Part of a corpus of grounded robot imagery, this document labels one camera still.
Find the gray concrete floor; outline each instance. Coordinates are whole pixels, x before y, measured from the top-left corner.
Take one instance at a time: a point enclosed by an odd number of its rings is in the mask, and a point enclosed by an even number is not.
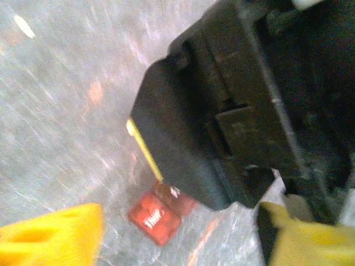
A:
[[[238,204],[218,213],[198,206],[164,248],[127,220],[154,180],[125,128],[144,71],[212,3],[0,4],[0,226],[99,202],[106,233],[98,265],[262,264],[253,210]],[[281,188],[277,180],[267,199],[280,202]]]

